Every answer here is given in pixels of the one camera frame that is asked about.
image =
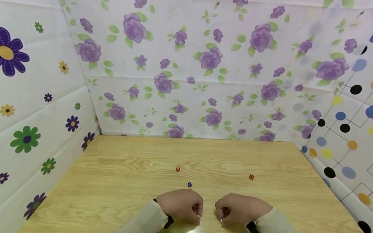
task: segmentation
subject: black dot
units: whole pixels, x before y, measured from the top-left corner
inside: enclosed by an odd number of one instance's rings
[[[324,174],[329,178],[334,178],[335,177],[335,172],[331,167],[326,167],[324,169]]]
[[[350,131],[350,126],[348,124],[341,124],[339,129],[344,133],[348,133]]]

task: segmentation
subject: flower print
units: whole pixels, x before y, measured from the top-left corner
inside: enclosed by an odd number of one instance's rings
[[[352,53],[355,48],[357,48],[357,41],[355,39],[346,40],[344,48],[346,53]]]
[[[4,106],[1,106],[1,110],[0,110],[0,113],[3,115],[3,116],[11,116],[13,115],[15,112],[15,109],[13,108],[12,105],[9,105],[9,104],[5,104]]]
[[[88,20],[82,18],[82,19],[80,19],[80,24],[83,26],[83,29],[86,32],[88,32],[89,34],[93,33],[93,30],[92,30],[93,26]]]
[[[250,44],[253,49],[258,52],[263,52],[264,49],[271,47],[273,37],[270,34],[271,25],[268,23],[255,26],[254,31],[251,33]]]
[[[175,38],[176,45],[184,45],[185,40],[188,38],[187,34],[182,30],[176,32],[173,37]]]
[[[272,81],[265,85],[261,90],[261,97],[265,100],[273,101],[276,97],[279,97],[281,89],[277,87],[277,84]]]
[[[42,193],[41,195],[36,195],[34,197],[34,201],[30,202],[26,209],[27,211],[23,215],[23,217],[26,217],[26,220],[28,220],[31,215],[35,212],[35,210],[40,206],[40,204],[45,200],[47,196],[45,196],[45,193]]]
[[[146,39],[146,28],[141,24],[138,15],[131,13],[124,15],[123,18],[124,34],[126,34],[130,40],[140,44],[142,40]]]
[[[70,118],[67,118],[66,121],[67,124],[65,125],[65,127],[68,129],[68,132],[74,132],[75,129],[78,128],[78,125],[80,123],[80,121],[78,121],[78,117],[76,116],[71,116]]]
[[[113,120],[122,120],[126,116],[126,111],[123,106],[113,104],[112,108],[107,111],[109,117]]]
[[[22,41],[18,38],[10,40],[7,29],[0,27],[0,66],[3,66],[3,73],[12,77],[16,74],[14,68],[20,73],[26,72],[25,66],[21,62],[30,61],[30,57],[20,52],[23,48]]]
[[[271,19],[277,19],[278,17],[282,16],[285,13],[285,7],[278,6],[273,9],[273,12],[271,13],[270,18]]]
[[[214,40],[218,43],[222,41],[223,33],[219,29],[214,30]]]
[[[94,133],[89,132],[87,136],[84,137],[84,143],[82,144],[83,151],[87,149],[87,146],[93,141]]]
[[[54,158],[52,159],[49,158],[47,159],[47,161],[43,163],[43,167],[41,168],[40,171],[43,172],[43,175],[47,173],[49,174],[54,169],[55,164],[56,164],[56,161],[54,160]]]
[[[180,125],[174,125],[172,129],[168,131],[168,136],[170,138],[182,138],[184,135],[184,128]]]
[[[175,88],[173,81],[169,80],[164,73],[160,73],[154,77],[154,84],[158,91],[167,94],[170,94],[171,90]]]
[[[38,132],[38,128],[30,128],[30,126],[25,126],[22,131],[14,132],[13,136],[16,138],[10,143],[11,147],[17,147],[15,152],[21,153],[25,150],[25,153],[29,153],[31,151],[31,147],[37,147],[39,142],[37,141],[40,138],[40,133]]]
[[[323,62],[316,68],[316,77],[324,80],[335,80],[344,75],[349,68],[344,58],[338,58],[332,62]]]
[[[222,61],[223,54],[218,48],[212,48],[210,51],[205,51],[201,54],[199,61],[202,69],[212,70]]]

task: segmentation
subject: purple rose print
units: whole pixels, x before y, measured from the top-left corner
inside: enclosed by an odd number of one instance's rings
[[[98,62],[101,56],[101,46],[92,39],[86,39],[84,43],[75,45],[75,50],[84,62]]]
[[[212,48],[210,51],[203,52],[200,56],[201,68],[212,70],[219,65],[223,54],[218,48]]]
[[[175,35],[173,37],[175,38],[175,44],[176,45],[184,45],[185,40],[188,38],[187,34],[182,30],[175,33]]]
[[[210,112],[210,114],[205,116],[205,122],[207,123],[208,126],[218,125],[223,118],[222,115],[223,114],[221,112],[214,109]]]
[[[277,84],[272,81],[263,86],[261,90],[261,97],[265,100],[273,101],[276,97],[279,97],[281,89],[277,87]]]
[[[284,68],[284,67],[277,68],[277,69],[275,70],[275,73],[273,74],[273,77],[274,77],[274,78],[279,77],[279,76],[282,75],[284,72],[285,72],[285,68]]]
[[[285,7],[283,6],[278,6],[273,9],[273,12],[271,13],[270,18],[271,19],[277,19],[278,17],[282,16],[282,14],[285,13]]]
[[[126,116],[126,111],[124,107],[113,104],[112,108],[107,111],[109,117],[112,117],[113,120],[122,120]]]
[[[345,74],[349,66],[344,58],[335,59],[332,62],[323,62],[317,68],[316,77],[324,80],[335,80]]]
[[[270,34],[271,25],[268,23],[255,26],[254,31],[251,33],[250,44],[253,49],[258,52],[263,52],[264,49],[271,47],[273,37]]]
[[[357,41],[355,39],[346,40],[344,48],[346,53],[352,53],[355,48],[357,48]]]
[[[170,138],[182,138],[184,135],[184,128],[180,125],[174,125],[172,129],[168,131],[168,136]]]
[[[161,69],[165,69],[168,67],[168,65],[170,64],[170,60],[168,59],[163,59],[161,62]]]
[[[222,31],[220,31],[219,29],[215,29],[214,30],[214,40],[216,42],[220,43],[222,41],[222,38],[223,38]]]
[[[146,28],[141,24],[140,17],[135,13],[124,15],[123,27],[124,34],[137,44],[146,39]]]
[[[171,90],[175,88],[173,81],[169,80],[164,73],[160,73],[154,77],[154,84],[158,91],[167,94],[170,94]]]
[[[92,30],[93,26],[92,26],[92,24],[88,20],[82,18],[82,19],[80,19],[80,24],[83,26],[83,29],[86,32],[88,32],[90,34],[93,33],[93,30]]]

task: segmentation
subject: table surface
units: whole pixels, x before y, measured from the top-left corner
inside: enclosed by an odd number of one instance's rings
[[[246,232],[215,217],[215,202],[230,192],[278,207],[297,233],[361,232],[293,143],[98,136],[20,233],[113,233],[147,201],[188,182],[204,198],[200,225],[161,232]]]

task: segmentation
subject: purple flower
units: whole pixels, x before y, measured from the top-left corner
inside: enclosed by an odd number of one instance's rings
[[[222,31],[220,31],[219,29],[215,29],[214,30],[214,40],[216,42],[220,43],[222,41],[222,38],[223,38]]]
[[[136,65],[140,66],[140,67],[144,67],[146,66],[146,61],[148,59],[145,58],[143,55],[140,55],[139,57],[136,57]]]
[[[211,106],[216,106],[216,100],[215,99],[213,99],[213,98],[210,98],[209,100],[208,100],[208,102],[209,102],[209,104],[211,105]]]
[[[218,125],[220,121],[222,120],[222,113],[218,110],[214,109],[210,112],[210,114],[205,116],[205,122],[208,126],[211,125]]]
[[[345,74],[349,66],[344,58],[335,59],[332,62],[323,62],[317,68],[316,77],[324,80],[335,80]]]
[[[306,54],[310,48],[312,48],[312,42],[310,40],[303,41],[299,45],[298,54]]]
[[[188,38],[187,34],[182,30],[176,32],[173,37],[175,38],[176,45],[184,45],[185,40]]]
[[[135,0],[135,8],[142,8],[148,0]]]
[[[262,136],[258,138],[258,141],[261,142],[273,142],[275,139],[276,134],[272,133],[271,131],[265,132]]]
[[[138,94],[140,93],[139,89],[131,87],[128,89],[128,94],[130,97],[138,97]]]
[[[348,39],[345,42],[346,53],[352,53],[352,51],[357,48],[357,41],[355,39]]]
[[[140,17],[135,13],[124,15],[123,27],[124,34],[137,44],[146,39],[146,28],[141,24]]]
[[[92,26],[92,24],[88,20],[82,18],[82,19],[80,19],[80,24],[83,26],[83,29],[86,32],[88,32],[90,34],[93,33],[93,30],[92,30],[93,26]]]
[[[170,94],[171,90],[175,88],[173,81],[169,80],[164,73],[160,73],[154,77],[154,84],[158,91],[167,94]]]
[[[273,12],[271,13],[270,18],[271,19],[277,19],[278,17],[282,16],[282,14],[285,13],[285,7],[283,6],[278,6],[273,9]]]
[[[212,70],[219,65],[223,54],[218,48],[212,48],[210,51],[203,52],[200,56],[201,68]]]
[[[161,69],[165,69],[170,64],[170,60],[163,59],[160,63],[161,63]]]
[[[86,39],[84,43],[75,45],[75,50],[84,62],[98,62],[101,56],[101,46],[92,39]]]
[[[112,117],[113,120],[122,120],[126,116],[126,111],[124,107],[113,104],[112,108],[107,111],[109,117]]]
[[[280,68],[278,68],[278,69],[275,70],[275,73],[273,74],[273,77],[274,78],[279,77],[284,72],[285,72],[285,68],[284,67],[280,67]]]
[[[172,129],[168,131],[170,138],[182,138],[184,135],[184,128],[179,125],[174,125]]]
[[[34,201],[30,202],[27,206],[26,209],[28,209],[23,217],[26,217],[26,220],[28,220],[31,215],[35,212],[35,210],[40,206],[40,204],[45,200],[47,196],[45,196],[45,193],[42,193],[40,196],[36,195],[34,197]]]
[[[263,86],[261,90],[261,97],[265,100],[273,101],[276,97],[279,97],[281,89],[277,87],[277,84],[272,81]]]
[[[270,32],[271,25],[268,23],[257,25],[254,31],[251,33],[251,46],[260,53],[263,52],[264,49],[271,47],[273,37]]]
[[[111,101],[114,101],[115,99],[114,99],[114,96],[111,94],[111,93],[109,93],[109,92],[106,92],[105,94],[104,94],[104,96],[108,99],[108,100],[111,100]]]
[[[70,118],[67,118],[66,121],[67,124],[65,125],[65,127],[68,129],[68,132],[74,132],[75,129],[78,128],[78,124],[80,123],[80,121],[78,121],[78,117],[76,116],[71,116]]]

